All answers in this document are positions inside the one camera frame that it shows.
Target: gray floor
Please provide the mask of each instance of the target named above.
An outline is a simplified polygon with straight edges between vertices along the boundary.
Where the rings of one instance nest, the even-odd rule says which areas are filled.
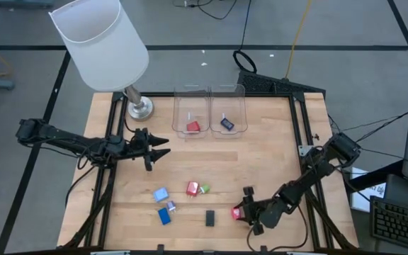
[[[68,1],[56,1],[56,7]],[[396,0],[408,27],[408,1]],[[248,0],[239,0],[224,21],[198,9],[174,8],[169,0],[124,0],[125,10],[147,45],[239,44]],[[232,2],[206,6],[224,13]],[[253,0],[246,44],[289,45],[305,0]],[[313,1],[300,35],[302,45],[406,45],[386,1]],[[0,45],[62,45],[45,10],[0,9]],[[247,51],[259,74],[282,78],[289,51]],[[14,68],[13,91],[0,91],[0,234],[29,149],[14,137],[21,118],[41,118],[64,56],[63,51],[0,51]],[[137,85],[143,91],[170,91],[175,85],[237,81],[232,51],[151,51]],[[408,111],[408,51],[297,51],[290,80],[327,90],[327,109],[341,129]],[[53,111],[53,125],[82,133],[93,91],[71,62]],[[376,133],[362,146],[403,155],[408,118]],[[370,128],[347,133],[358,138]],[[373,170],[395,161],[364,152],[355,166]],[[64,196],[74,160],[41,151],[16,220],[7,252],[52,249],[64,214]],[[361,246],[372,248],[366,214],[353,212]]]

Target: keyboard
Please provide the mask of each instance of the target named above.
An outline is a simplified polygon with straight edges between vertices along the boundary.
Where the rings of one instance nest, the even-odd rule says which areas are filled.
[[[245,87],[246,92],[276,92],[276,93],[290,93],[290,92],[319,92],[324,95],[325,90],[318,89],[311,86],[297,84],[290,82],[287,79],[275,79],[268,76],[253,74],[251,72],[240,71],[238,84]]]
[[[408,247],[408,205],[370,197],[372,237]]]

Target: wooden tabletop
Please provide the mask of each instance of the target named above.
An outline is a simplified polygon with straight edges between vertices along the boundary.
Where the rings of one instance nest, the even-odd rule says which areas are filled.
[[[320,93],[308,93],[305,98],[312,134],[320,137],[314,143],[323,145],[332,136],[324,99]],[[159,149],[171,148],[171,152],[154,165],[152,172],[145,171],[142,159],[118,163],[105,249],[155,250],[158,244],[164,244],[166,250],[249,250],[248,224],[235,221],[230,215],[230,209],[244,195],[242,188],[253,186],[254,198],[265,199],[283,183],[300,175],[288,99],[245,98],[248,130],[232,140],[215,139],[210,130],[202,139],[179,138],[171,129],[174,99],[152,100],[155,104],[152,118],[143,123],[129,120],[128,125],[147,127],[153,135],[168,138],[169,143]],[[94,94],[85,136],[104,137],[110,105],[111,93]],[[298,104],[297,109],[302,123]],[[306,144],[302,125],[300,129]],[[131,136],[124,131],[126,139]],[[74,180],[84,172],[76,170]],[[89,215],[96,173],[86,177],[70,194],[58,244],[68,242]],[[210,192],[189,198],[185,194],[189,181],[210,185]],[[330,218],[346,238],[358,246],[341,174],[335,171],[322,180],[322,185]],[[155,203],[152,195],[161,187],[167,188],[169,200],[177,207],[177,211],[170,214],[171,223],[164,226],[157,211],[165,207],[166,202]],[[304,200],[301,207],[308,221]],[[206,210],[215,211],[214,227],[205,226]],[[324,246],[318,216],[317,221],[320,243]],[[97,231],[100,223],[97,219]],[[304,222],[298,210],[292,215],[283,214],[275,229],[264,229],[263,235],[250,237],[255,249],[261,245],[269,248],[297,245],[305,238]],[[93,244],[97,243],[97,236],[93,235]],[[299,250],[312,251],[311,236]]]

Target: silver lamp base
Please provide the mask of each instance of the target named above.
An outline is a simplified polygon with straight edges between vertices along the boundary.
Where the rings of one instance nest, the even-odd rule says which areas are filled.
[[[142,96],[140,103],[137,105],[132,102],[128,103],[128,114],[135,121],[148,120],[154,114],[154,103],[147,97]]]

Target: red block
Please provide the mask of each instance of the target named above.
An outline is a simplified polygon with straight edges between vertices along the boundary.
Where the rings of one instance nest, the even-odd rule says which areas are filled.
[[[193,121],[192,123],[187,124],[187,131],[189,132],[198,132],[201,131],[198,121]]]
[[[242,217],[242,216],[240,215],[240,209],[239,209],[239,208],[232,208],[232,209],[231,209],[231,215],[232,215],[232,218],[233,218],[234,220],[237,220],[237,219],[239,219],[239,218]]]
[[[189,181],[187,186],[187,195],[196,196],[198,194],[199,184],[195,181]]]

